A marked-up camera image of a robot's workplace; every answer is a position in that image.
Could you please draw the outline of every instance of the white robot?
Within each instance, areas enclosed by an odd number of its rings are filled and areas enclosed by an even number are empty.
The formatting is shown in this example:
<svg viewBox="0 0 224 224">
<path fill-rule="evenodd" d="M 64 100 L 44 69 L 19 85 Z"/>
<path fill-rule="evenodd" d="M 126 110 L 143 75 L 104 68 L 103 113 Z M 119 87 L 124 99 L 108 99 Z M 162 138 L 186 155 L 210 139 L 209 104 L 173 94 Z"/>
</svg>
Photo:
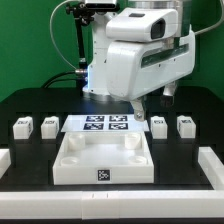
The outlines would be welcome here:
<svg viewBox="0 0 224 224">
<path fill-rule="evenodd" d="M 85 0 L 67 11 L 82 25 L 92 24 L 94 57 L 84 96 L 130 101 L 135 119 L 143 121 L 144 96 L 163 86 L 164 95 L 173 96 L 175 81 L 194 68 L 191 0 L 129 0 L 128 4 L 117 13 L 116 0 Z M 85 63 L 82 53 L 80 58 Z"/>
</svg>

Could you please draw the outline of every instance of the black table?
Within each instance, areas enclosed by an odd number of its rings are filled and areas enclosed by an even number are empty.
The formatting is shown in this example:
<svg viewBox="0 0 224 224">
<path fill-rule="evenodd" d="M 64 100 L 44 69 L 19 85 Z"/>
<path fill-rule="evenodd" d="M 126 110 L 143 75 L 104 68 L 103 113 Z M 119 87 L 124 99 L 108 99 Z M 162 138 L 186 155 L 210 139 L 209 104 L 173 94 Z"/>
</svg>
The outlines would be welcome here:
<svg viewBox="0 0 224 224">
<path fill-rule="evenodd" d="M 0 148 L 9 148 L 12 165 L 0 180 L 1 192 L 15 191 L 101 191 L 101 190 L 210 190 L 212 186 L 201 170 L 199 146 L 210 146 L 224 159 L 224 103 L 212 92 L 199 87 L 179 87 L 171 108 L 160 106 L 160 93 L 147 99 L 150 117 L 163 116 L 168 139 L 154 140 L 145 133 L 155 168 L 154 184 L 54 186 L 52 166 L 64 133 L 56 140 L 42 140 L 40 127 L 45 117 L 58 116 L 60 128 L 68 115 L 130 114 L 127 102 L 97 102 L 80 97 L 73 88 L 23 89 L 0 103 Z M 191 116 L 197 125 L 195 139 L 181 139 L 177 129 L 179 115 Z M 31 116 L 34 131 L 29 140 L 14 140 L 12 127 L 19 117 Z M 65 223 L 65 220 L 17 220 L 3 223 Z M 105 221 L 66 220 L 66 223 L 105 223 Z M 224 219 L 147 219 L 119 220 L 119 223 L 223 223 Z"/>
</svg>

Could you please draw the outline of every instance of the green backdrop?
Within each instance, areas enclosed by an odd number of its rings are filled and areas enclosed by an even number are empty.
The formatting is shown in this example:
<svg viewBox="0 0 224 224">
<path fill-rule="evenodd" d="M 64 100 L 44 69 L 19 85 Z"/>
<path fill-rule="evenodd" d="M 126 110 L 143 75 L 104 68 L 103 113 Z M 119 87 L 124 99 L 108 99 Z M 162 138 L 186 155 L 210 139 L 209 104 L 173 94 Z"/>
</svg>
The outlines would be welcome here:
<svg viewBox="0 0 224 224">
<path fill-rule="evenodd" d="M 0 100 L 14 91 L 40 87 L 51 76 L 71 68 L 56 53 L 50 39 L 49 20 L 61 0 L 0 0 Z M 127 1 L 120 0 L 122 6 Z M 215 23 L 219 0 L 193 0 L 193 30 Z M 74 21 L 58 11 L 56 41 L 70 62 L 77 65 Z M 84 29 L 86 55 L 91 61 L 91 30 Z M 63 83 L 62 86 L 75 86 Z M 181 85 L 205 86 L 224 99 L 224 25 L 197 37 L 196 66 Z"/>
</svg>

